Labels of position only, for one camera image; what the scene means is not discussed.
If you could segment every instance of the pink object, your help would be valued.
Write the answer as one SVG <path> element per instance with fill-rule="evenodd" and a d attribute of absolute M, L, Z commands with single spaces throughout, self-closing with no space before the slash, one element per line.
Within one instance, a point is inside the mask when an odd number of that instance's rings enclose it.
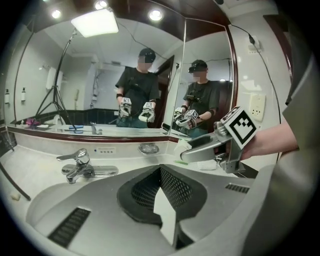
<path fill-rule="evenodd" d="M 31 126 L 33 121 L 34 121 L 34 118 L 28 118 L 28 119 L 25 121 L 25 123 L 26 123 L 28 126 Z M 40 122 L 38 122 L 37 120 L 35 120 L 35 121 L 33 122 L 33 125 L 34 125 L 34 126 L 38 126 L 38 125 L 40 125 Z"/>

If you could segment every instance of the jeans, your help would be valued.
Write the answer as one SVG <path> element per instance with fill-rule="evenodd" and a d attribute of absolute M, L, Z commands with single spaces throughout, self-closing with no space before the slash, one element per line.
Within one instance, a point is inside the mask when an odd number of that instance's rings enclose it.
<path fill-rule="evenodd" d="M 192 139 L 198 138 L 198 137 L 208 133 L 207 130 L 197 128 L 197 127 L 193 128 L 193 129 L 187 129 L 187 128 L 182 127 L 180 132 L 185 135 L 188 135 Z"/>
<path fill-rule="evenodd" d="M 148 128 L 146 122 L 143 122 L 137 116 L 129 116 L 129 117 L 118 117 L 116 121 L 117 127 L 127 127 L 127 128 Z"/>

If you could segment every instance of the black cap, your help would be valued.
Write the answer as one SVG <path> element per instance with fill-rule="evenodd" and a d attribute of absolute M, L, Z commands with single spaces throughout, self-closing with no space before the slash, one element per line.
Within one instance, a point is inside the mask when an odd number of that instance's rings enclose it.
<path fill-rule="evenodd" d="M 156 53 L 150 48 L 144 48 L 140 51 L 139 57 L 144 56 L 146 63 L 153 63 L 156 59 Z"/>
<path fill-rule="evenodd" d="M 189 68 L 189 73 L 206 71 L 207 68 L 208 65 L 206 62 L 204 62 L 201 59 L 197 59 L 194 62 L 192 62 L 191 67 Z"/>

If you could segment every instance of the studio light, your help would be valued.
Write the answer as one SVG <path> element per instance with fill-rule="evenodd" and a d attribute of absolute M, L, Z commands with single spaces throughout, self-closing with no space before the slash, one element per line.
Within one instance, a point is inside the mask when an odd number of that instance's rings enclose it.
<path fill-rule="evenodd" d="M 106 8 L 108 6 L 107 2 L 106 1 L 97 1 L 95 4 L 94 4 L 94 8 L 96 8 L 97 10 L 101 10 L 103 8 Z"/>
<path fill-rule="evenodd" d="M 76 17 L 71 23 L 85 38 L 119 32 L 115 14 L 108 8 Z"/>
<path fill-rule="evenodd" d="M 162 20 L 163 14 L 159 10 L 152 10 L 149 12 L 149 18 L 155 22 Z"/>
<path fill-rule="evenodd" d="M 52 13 L 51 13 L 52 17 L 55 18 L 55 19 L 58 19 L 61 17 L 61 11 L 59 10 L 54 10 Z"/>

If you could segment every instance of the electrical outlet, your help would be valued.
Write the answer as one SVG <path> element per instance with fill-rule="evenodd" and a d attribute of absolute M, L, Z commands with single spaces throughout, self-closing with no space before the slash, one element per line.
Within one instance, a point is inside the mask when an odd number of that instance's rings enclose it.
<path fill-rule="evenodd" d="M 249 112 L 252 114 L 254 120 L 262 122 L 265 113 L 266 95 L 252 93 L 250 97 Z"/>
<path fill-rule="evenodd" d="M 96 152 L 100 155 L 114 155 L 116 153 L 115 147 L 101 147 L 97 148 Z"/>

